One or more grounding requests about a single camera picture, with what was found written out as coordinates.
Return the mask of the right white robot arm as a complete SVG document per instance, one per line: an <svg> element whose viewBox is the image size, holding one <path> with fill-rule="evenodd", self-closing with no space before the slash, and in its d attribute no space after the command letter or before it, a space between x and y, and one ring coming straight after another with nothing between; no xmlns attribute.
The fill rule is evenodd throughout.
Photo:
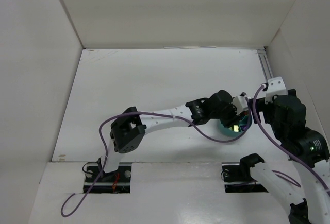
<svg viewBox="0 0 330 224"><path fill-rule="evenodd" d="M261 185L281 205L290 223L329 223L329 185L315 168L329 161L326 139L306 126L306 107L295 91L262 84L250 100L256 124L296 168L304 195L294 191L258 154L241 159L244 175Z"/></svg>

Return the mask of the teal divided round container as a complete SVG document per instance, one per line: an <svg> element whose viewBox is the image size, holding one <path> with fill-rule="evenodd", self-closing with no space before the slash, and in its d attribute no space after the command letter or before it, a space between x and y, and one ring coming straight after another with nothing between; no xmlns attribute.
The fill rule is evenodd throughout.
<svg viewBox="0 0 330 224"><path fill-rule="evenodd" d="M252 124L252 115L245 114L237 125L233 125L229 128L223 126L220 120L217 121L217 129L221 134L227 137L236 138L240 136L244 131L247 131Z"/></svg>

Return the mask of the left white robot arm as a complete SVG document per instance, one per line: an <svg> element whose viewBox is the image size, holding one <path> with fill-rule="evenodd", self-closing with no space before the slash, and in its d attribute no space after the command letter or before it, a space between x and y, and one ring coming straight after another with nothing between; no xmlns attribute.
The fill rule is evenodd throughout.
<svg viewBox="0 0 330 224"><path fill-rule="evenodd" d="M209 98L196 99L156 112L142 112L136 107L130 107L114 117L110 125L110 151L101 160L104 165L99 168L103 176L117 171L123 155L136 150L147 134L175 127L197 128L213 119L229 128L239 124L248 108L246 94L232 97L225 90Z"/></svg>

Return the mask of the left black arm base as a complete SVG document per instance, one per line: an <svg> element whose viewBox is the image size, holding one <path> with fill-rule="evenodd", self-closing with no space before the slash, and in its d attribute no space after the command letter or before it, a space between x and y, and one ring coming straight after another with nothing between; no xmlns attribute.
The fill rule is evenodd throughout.
<svg viewBox="0 0 330 224"><path fill-rule="evenodd" d="M131 182L131 163L121 163L117 171L103 174L89 193L91 194L129 194ZM86 193L96 179L99 169L96 164L86 163L82 167L85 174L83 192Z"/></svg>

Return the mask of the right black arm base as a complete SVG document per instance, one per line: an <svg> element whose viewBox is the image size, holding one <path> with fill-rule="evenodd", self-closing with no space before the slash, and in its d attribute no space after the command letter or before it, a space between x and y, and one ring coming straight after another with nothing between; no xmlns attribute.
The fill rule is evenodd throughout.
<svg viewBox="0 0 330 224"><path fill-rule="evenodd" d="M261 183L251 177L251 168L264 159L256 153L245 156L236 163L222 163L221 178L226 193L267 193Z"/></svg>

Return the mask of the aluminium rail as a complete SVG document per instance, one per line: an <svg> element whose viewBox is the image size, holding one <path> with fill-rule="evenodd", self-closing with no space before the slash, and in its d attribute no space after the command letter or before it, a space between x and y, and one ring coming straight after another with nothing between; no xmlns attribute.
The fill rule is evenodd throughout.
<svg viewBox="0 0 330 224"><path fill-rule="evenodd" d="M259 57L259 61L262 67L263 74L266 80L273 78L273 73L268 61L267 53L265 48L261 48L257 50L257 55Z"/></svg>

